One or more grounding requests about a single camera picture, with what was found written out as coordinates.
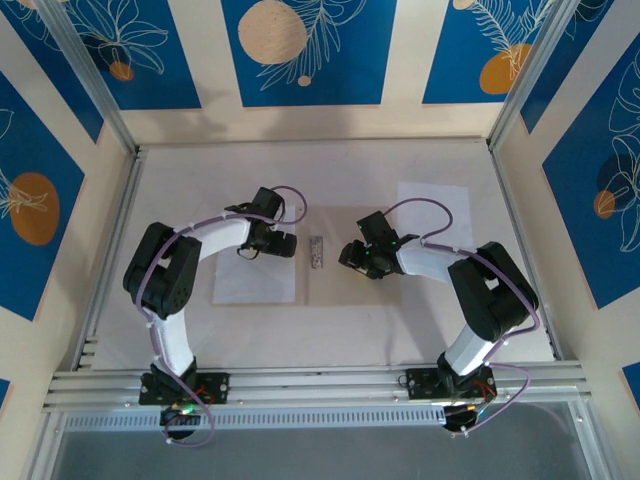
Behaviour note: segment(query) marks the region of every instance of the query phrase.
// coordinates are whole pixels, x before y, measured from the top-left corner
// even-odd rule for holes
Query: metal bracket
[[[441,381],[437,368],[410,368],[406,371],[406,383],[401,384],[409,393],[409,400],[442,400],[451,402],[452,397],[446,385]],[[485,383],[495,391],[493,372],[489,367],[482,367],[473,375],[473,380]],[[482,400],[482,387],[472,380],[456,395],[457,399]]]
[[[140,387],[140,405],[172,405],[176,398],[166,398],[166,390],[156,388],[157,382],[151,373],[142,375]],[[204,403],[209,405],[226,405],[229,392],[228,373],[196,373],[194,390]]]

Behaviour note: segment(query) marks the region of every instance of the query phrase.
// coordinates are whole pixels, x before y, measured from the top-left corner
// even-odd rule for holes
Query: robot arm
[[[486,375],[483,364],[489,352],[504,335],[527,319],[526,307],[509,286],[477,260],[461,258],[454,252],[404,246],[418,237],[399,238],[381,212],[357,224],[365,242],[354,240],[345,246],[341,264],[371,279],[396,273],[430,277],[453,285],[467,325],[438,359],[437,375],[430,380],[435,382],[431,391],[435,395],[444,391],[453,398],[467,393],[475,376]],[[535,292],[502,245],[489,242],[477,249],[477,255],[504,273],[534,309],[538,308]],[[487,282],[493,280],[498,280],[498,284],[491,287]]]
[[[200,262],[227,248],[244,245],[249,237],[250,230],[250,221],[234,219],[214,223],[209,227],[193,232],[188,237],[200,242],[200,254],[198,257]],[[156,312],[151,312],[151,314],[157,325],[157,342],[162,352],[162,357],[173,373],[178,376],[183,375],[194,361],[194,356],[187,340],[185,307],[182,307],[174,314],[167,315],[166,318],[161,318]]]
[[[236,214],[259,215],[275,219],[284,208],[283,198],[273,190],[261,188],[251,203],[229,207]],[[124,288],[136,303],[142,280],[154,257],[181,228],[154,223],[147,228],[124,276]],[[167,250],[163,262],[156,265],[142,295],[142,307],[150,314],[152,339],[164,362],[154,362],[151,375],[143,377],[147,390],[158,395],[159,404],[171,404],[183,396],[182,388],[164,371],[180,377],[190,388],[196,377],[196,360],[189,346],[185,325],[185,306],[191,297],[198,263],[224,249],[251,249],[280,257],[292,257],[295,235],[272,230],[271,224],[256,218],[232,218],[212,223],[182,235]]]

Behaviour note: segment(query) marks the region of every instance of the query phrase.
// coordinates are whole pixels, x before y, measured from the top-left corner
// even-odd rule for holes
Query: small metal block
[[[323,250],[324,250],[324,239],[323,237],[311,237],[310,246],[311,246],[311,268],[318,269],[323,267]]]

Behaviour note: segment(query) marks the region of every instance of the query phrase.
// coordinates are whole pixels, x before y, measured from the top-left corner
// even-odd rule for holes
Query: beige circle
[[[17,0],[18,3],[21,3],[22,5],[24,5],[27,8],[30,8],[31,10],[35,10],[36,6],[33,3],[33,0]],[[58,2],[62,3],[62,2],[68,2],[69,0],[58,0]]]
[[[238,23],[244,51],[263,65],[293,60],[307,45],[307,29],[286,3],[263,0],[247,10]]]
[[[473,5],[475,0],[453,0],[453,8],[456,10],[466,10]]]
[[[298,79],[298,85],[300,85],[301,87],[308,87],[309,85],[311,85],[311,77],[309,77],[308,75],[303,75]]]

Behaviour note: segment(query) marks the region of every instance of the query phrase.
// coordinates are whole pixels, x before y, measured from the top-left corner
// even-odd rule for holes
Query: orange circle
[[[25,242],[35,246],[46,245],[51,241],[60,220],[60,201],[58,192],[51,181],[39,173],[23,173],[13,181],[12,187],[19,190],[13,193],[13,200],[18,202],[10,210],[13,229]],[[30,206],[20,197],[20,193],[38,198],[38,208]]]
[[[616,211],[616,197],[608,190],[601,191],[596,195],[593,209],[596,211],[596,215],[606,220]]]
[[[122,82],[133,80],[133,69],[122,62],[113,62],[109,65],[109,73]]]
[[[480,88],[490,95],[508,93],[529,55],[531,45],[520,43],[489,60],[480,74]]]

